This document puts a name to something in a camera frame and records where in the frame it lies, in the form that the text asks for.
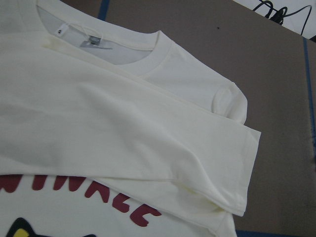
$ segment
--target black cable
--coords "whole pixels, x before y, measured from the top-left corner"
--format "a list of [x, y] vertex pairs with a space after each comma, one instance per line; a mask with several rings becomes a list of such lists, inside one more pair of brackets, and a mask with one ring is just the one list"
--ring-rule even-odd
[[[281, 10], [281, 9], [280, 9], [280, 10], [276, 10], [275, 8], [273, 8], [273, 4], [268, 5], [268, 4], [267, 4], [267, 1], [263, 1], [263, 0], [259, 0], [259, 1], [261, 2], [261, 3], [260, 3], [260, 6], [262, 6], [262, 5], [264, 4], [264, 5], [268, 6], [268, 7], [270, 7], [271, 10], [276, 11], [276, 13]], [[295, 12], [292, 12], [292, 13], [290, 13], [290, 14], [287, 14], [287, 15], [286, 15], [286, 12], [283, 13], [283, 18], [284, 18], [284, 17], [292, 16], [292, 15], [294, 15], [294, 14], [296, 14], [296, 13], [299, 13], [300, 11], [304, 10], [304, 9], [307, 8], [307, 7], [309, 7], [310, 10], [309, 10], [308, 15], [307, 15], [307, 17], [306, 17], [306, 20], [305, 20], [305, 22], [304, 22], [304, 25], [303, 25], [303, 28], [302, 28], [302, 31], [301, 31], [301, 35], [303, 35], [303, 31], [304, 31], [305, 26], [306, 26], [306, 24], [307, 24], [308, 18], [310, 17], [310, 14], [311, 14], [311, 12], [312, 12], [312, 6], [311, 6], [311, 5], [304, 6], [304, 7], [302, 7], [301, 9], [299, 9], [299, 10], [297, 10], [297, 11], [295, 11]]]
[[294, 15], [294, 14], [296, 14], [296, 13], [299, 13], [300, 11], [304, 10], [304, 9], [307, 8], [307, 7], [309, 7], [310, 10], [309, 10], [308, 15], [307, 15], [307, 17], [306, 17], [306, 20], [305, 20], [305, 22], [304, 22], [304, 25], [303, 25], [303, 28], [302, 28], [302, 31], [301, 31], [301, 35], [303, 35], [303, 31], [304, 31], [304, 29], [305, 29], [306, 23], [307, 23], [307, 21], [308, 21], [308, 18], [310, 17], [311, 12], [312, 12], [312, 8], [313, 8], [312, 5], [304, 6], [304, 7], [302, 7], [301, 9], [299, 9], [299, 10], [293, 12], [293, 13], [290, 13], [290, 14], [287, 14], [287, 15], [284, 16], [284, 17], [292, 16], [292, 15]]
[[253, 11], [256, 11], [256, 10], [257, 10], [259, 7], [261, 7], [262, 5], [267, 5], [267, 6], [270, 7], [268, 14], [265, 15], [266, 18], [269, 18], [270, 15], [271, 15], [271, 13], [272, 13], [272, 10], [273, 10], [273, 4], [272, 4], [271, 1], [268, 1], [268, 0], [266, 0], [266, 1], [261, 1], [261, 3], [260, 3], [259, 5], [257, 5], [257, 6], [253, 9]]
[[270, 18], [270, 20], [282, 25], [283, 24], [283, 18], [287, 13], [287, 7], [282, 7], [280, 10], [278, 10], [273, 17]]
[[272, 6], [269, 6], [272, 10], [277, 11], [275, 8], [273, 8], [273, 4]]

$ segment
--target blue tape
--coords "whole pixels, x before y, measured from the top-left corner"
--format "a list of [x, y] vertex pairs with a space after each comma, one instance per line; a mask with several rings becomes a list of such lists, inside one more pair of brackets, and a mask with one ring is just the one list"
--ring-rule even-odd
[[251, 231], [236, 231], [238, 237], [294, 237], [294, 236], [284, 236], [276, 234], [267, 234]]
[[310, 106], [310, 119], [312, 127], [312, 139], [313, 139], [313, 148], [314, 148], [314, 159], [316, 164], [316, 129], [315, 129], [315, 115], [314, 115], [314, 105], [313, 105], [313, 93], [312, 93], [312, 83], [311, 83], [311, 73], [310, 73], [310, 62], [308, 57], [308, 48], [307, 40], [303, 38], [304, 45], [304, 55], [305, 55], [305, 68], [306, 68], [306, 79], [307, 79], [307, 88], [308, 88], [308, 99]]
[[100, 10], [98, 14], [98, 19], [105, 21], [105, 18], [107, 16], [108, 8], [109, 8], [110, 0], [102, 0], [100, 5]]

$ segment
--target t-shirt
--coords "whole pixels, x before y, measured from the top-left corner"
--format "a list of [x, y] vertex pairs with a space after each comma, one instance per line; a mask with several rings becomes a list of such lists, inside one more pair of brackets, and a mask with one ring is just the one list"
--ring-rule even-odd
[[260, 133], [233, 82], [57, 0], [2, 0], [0, 40], [0, 234], [236, 236]]

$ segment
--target yellow graphic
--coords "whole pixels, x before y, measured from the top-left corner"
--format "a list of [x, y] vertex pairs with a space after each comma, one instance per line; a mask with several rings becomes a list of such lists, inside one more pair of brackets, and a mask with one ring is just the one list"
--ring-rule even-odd
[[29, 237], [30, 234], [25, 229], [18, 229], [13, 237]]

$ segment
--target clothing label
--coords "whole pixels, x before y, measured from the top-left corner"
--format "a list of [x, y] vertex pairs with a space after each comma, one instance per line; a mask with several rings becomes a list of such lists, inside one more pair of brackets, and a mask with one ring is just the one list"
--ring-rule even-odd
[[80, 45], [81, 48], [97, 48], [97, 49], [113, 49], [113, 48], [106, 48], [106, 47], [99, 47], [96, 44], [93, 44], [90, 41], [84, 41]]
[[56, 31], [55, 31], [55, 35], [57, 35], [58, 37], [62, 37], [63, 34], [69, 29], [69, 26], [64, 23], [62, 24]]
[[90, 36], [89, 37], [89, 41], [91, 42], [91, 44], [95, 44], [95, 45], [99, 45], [101, 38], [95, 37], [95, 36]]

